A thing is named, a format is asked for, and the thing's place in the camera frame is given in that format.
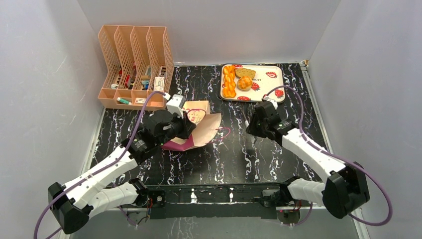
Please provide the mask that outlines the round golden fake bun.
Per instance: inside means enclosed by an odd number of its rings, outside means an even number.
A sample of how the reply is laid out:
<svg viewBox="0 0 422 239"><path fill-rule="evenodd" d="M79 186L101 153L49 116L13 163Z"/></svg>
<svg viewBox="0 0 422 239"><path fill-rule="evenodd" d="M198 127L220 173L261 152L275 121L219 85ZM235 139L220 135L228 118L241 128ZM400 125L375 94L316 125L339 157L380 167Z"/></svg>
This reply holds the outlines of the round golden fake bun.
<svg viewBox="0 0 422 239"><path fill-rule="evenodd" d="M238 79L236 86L241 91L249 91L252 87L253 80L249 76L242 76Z"/></svg>

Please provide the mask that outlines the strawberry print metal tray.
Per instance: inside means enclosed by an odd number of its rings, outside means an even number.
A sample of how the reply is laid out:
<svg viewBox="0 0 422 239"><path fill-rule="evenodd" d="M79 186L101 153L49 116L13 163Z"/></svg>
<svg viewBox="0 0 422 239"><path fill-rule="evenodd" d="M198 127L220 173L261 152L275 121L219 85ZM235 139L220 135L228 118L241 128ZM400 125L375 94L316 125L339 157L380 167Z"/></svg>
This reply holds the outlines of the strawberry print metal tray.
<svg viewBox="0 0 422 239"><path fill-rule="evenodd" d="M224 98L222 95L223 88L223 72L221 71L220 81L220 97L227 101L238 101L238 102L259 102L262 100L264 95L276 100L280 103L285 99L284 88L275 89L272 93L269 91L277 86L283 85L284 81L282 78L282 69L278 66L266 66L266 65L245 65L245 64L232 64L235 68L248 68L256 71L255 77L252 79L253 84L249 91L241 91L235 86L236 96L234 98ZM234 82L237 83L238 77L235 75Z"/></svg>

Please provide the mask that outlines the pink paper gift bag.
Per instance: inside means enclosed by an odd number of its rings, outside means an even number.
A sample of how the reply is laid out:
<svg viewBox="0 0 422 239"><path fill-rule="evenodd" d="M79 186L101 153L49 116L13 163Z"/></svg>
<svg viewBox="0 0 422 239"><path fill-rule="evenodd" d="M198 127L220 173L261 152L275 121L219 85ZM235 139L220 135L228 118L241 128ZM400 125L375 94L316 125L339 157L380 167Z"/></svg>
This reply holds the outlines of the pink paper gift bag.
<svg viewBox="0 0 422 239"><path fill-rule="evenodd" d="M214 141L222 121L221 113L211 113L209 101L187 101L183 106L188 119L196 125L188 139L174 138L162 146L163 150L187 151Z"/></svg>

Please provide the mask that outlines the orange braided fake bread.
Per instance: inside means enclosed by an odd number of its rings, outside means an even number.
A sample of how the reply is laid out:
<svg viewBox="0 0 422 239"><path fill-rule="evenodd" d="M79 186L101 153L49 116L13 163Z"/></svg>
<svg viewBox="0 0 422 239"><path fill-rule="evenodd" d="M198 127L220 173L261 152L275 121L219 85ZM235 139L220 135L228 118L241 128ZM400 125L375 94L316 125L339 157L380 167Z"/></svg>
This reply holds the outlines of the orange braided fake bread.
<svg viewBox="0 0 422 239"><path fill-rule="evenodd" d="M223 72L222 95L224 98L234 98L236 96L236 92L235 92L236 83L234 82L235 66L226 65L223 67L222 72Z"/></svg>

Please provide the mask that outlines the brown fake bread slice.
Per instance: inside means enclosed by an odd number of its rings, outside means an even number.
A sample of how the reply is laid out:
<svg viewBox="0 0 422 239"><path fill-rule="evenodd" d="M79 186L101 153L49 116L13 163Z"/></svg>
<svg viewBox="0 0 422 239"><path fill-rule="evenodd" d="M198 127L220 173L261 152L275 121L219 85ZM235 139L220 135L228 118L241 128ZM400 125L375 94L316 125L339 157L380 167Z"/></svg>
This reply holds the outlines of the brown fake bread slice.
<svg viewBox="0 0 422 239"><path fill-rule="evenodd" d="M234 70L234 73L235 73L236 77L238 77L239 79L242 78L242 77L249 77L249 78L253 79L256 75L255 70L248 69L248 68L236 68Z"/></svg>

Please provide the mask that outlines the silver metal tongs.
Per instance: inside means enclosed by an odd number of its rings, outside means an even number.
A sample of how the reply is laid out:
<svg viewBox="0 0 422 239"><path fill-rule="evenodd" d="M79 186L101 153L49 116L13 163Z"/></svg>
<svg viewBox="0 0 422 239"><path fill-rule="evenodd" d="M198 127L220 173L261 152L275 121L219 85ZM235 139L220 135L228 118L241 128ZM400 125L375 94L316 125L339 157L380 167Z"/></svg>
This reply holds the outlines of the silver metal tongs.
<svg viewBox="0 0 422 239"><path fill-rule="evenodd" d="M244 123L245 123L245 134L248 137L248 139L251 141L252 144L256 142L256 137L249 132L249 120L246 116L244 116Z"/></svg>

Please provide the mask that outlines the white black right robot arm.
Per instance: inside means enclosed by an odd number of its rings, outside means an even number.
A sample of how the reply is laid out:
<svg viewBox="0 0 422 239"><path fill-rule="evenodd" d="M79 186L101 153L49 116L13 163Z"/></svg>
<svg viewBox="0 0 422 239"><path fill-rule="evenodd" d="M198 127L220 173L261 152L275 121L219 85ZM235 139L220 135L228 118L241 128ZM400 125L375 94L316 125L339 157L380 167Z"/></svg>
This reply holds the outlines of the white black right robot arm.
<svg viewBox="0 0 422 239"><path fill-rule="evenodd" d="M293 206L299 200L316 203L338 219L342 219L370 200L365 174L327 154L321 146L312 147L299 127L282 119L274 103L266 101L254 106L246 129L250 135L268 138L298 156L320 177L321 182L294 176L280 184L279 190L253 198L265 207Z"/></svg>

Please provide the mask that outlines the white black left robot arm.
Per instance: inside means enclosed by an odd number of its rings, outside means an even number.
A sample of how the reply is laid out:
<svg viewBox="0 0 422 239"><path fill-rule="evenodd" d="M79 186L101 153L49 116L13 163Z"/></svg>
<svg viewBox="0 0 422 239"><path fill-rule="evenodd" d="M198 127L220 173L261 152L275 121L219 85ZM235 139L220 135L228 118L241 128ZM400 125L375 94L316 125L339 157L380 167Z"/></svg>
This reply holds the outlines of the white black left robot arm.
<svg viewBox="0 0 422 239"><path fill-rule="evenodd" d="M140 115L130 137L107 158L76 179L63 185L56 182L48 188L49 208L62 231L72 234L94 216L122 205L152 205L154 196L139 180L132 179L113 188L108 185L172 139L188 139L196 127L186 111L179 115L157 110Z"/></svg>

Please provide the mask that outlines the small white card box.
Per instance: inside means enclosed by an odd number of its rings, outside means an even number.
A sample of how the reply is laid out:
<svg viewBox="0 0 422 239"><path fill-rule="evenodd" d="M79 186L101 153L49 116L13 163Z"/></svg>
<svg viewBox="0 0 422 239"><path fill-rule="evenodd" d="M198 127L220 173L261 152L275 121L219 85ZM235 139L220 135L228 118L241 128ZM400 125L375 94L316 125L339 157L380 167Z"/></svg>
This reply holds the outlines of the small white card box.
<svg viewBox="0 0 422 239"><path fill-rule="evenodd" d="M146 98L135 98L134 104L135 105L143 105L146 102Z"/></svg>

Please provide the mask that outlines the white medicine box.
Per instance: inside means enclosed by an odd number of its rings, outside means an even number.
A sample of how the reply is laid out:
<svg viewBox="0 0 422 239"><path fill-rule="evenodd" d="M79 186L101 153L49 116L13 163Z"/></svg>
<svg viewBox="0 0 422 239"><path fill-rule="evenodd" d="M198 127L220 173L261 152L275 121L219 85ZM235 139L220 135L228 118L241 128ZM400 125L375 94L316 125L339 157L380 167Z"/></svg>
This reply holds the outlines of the white medicine box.
<svg viewBox="0 0 422 239"><path fill-rule="evenodd" d="M154 78L154 91L164 92L165 77L155 77Z"/></svg>

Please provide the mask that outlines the green white tube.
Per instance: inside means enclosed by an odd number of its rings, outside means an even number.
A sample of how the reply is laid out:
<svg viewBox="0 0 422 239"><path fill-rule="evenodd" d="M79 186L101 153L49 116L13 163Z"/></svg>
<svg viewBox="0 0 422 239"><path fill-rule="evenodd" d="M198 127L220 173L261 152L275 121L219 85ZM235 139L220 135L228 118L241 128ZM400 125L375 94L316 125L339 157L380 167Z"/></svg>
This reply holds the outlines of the green white tube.
<svg viewBox="0 0 422 239"><path fill-rule="evenodd" d="M127 100L127 99L122 98L122 97L118 97L118 98L116 99L116 101L117 101L119 104L132 105L132 102L131 102L130 100Z"/></svg>

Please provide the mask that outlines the peach plastic file organizer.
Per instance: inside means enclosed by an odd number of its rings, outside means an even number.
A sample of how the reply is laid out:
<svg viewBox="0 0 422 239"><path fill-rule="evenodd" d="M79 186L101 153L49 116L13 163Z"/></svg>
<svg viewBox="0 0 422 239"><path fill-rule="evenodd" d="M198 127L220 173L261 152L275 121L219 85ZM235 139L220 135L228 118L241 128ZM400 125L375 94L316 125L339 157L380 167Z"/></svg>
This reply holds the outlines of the peach plastic file organizer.
<svg viewBox="0 0 422 239"><path fill-rule="evenodd" d="M98 38L107 67L107 76L98 95L106 109L159 110L166 99L153 94L154 78L165 77L164 92L170 91L174 60L165 26L103 25ZM125 98L132 105L119 104ZM135 98L146 98L135 105Z"/></svg>

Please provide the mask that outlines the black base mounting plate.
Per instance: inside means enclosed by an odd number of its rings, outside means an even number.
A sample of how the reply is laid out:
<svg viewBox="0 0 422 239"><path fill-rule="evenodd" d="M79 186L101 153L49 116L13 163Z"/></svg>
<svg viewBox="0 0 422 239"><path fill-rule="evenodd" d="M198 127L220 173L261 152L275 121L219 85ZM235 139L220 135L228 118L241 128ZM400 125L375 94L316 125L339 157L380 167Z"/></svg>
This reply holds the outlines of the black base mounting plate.
<svg viewBox="0 0 422 239"><path fill-rule="evenodd" d="M285 201L280 183L148 185L142 203L122 205L130 219L259 217L298 222L310 203Z"/></svg>

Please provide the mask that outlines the aluminium frame rail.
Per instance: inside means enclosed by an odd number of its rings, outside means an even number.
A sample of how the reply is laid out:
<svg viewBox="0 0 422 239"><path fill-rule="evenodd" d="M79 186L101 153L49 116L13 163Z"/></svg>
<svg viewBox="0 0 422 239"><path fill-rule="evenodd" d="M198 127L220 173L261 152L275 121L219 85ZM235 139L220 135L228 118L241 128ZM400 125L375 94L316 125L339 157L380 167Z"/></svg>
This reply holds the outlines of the aluminium frame rail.
<svg viewBox="0 0 422 239"><path fill-rule="evenodd" d="M137 188L131 184L124 184L119 187L103 189L88 199L81 207L83 212L93 217L109 209L126 205L142 203L142 197L147 192L146 188Z"/></svg>

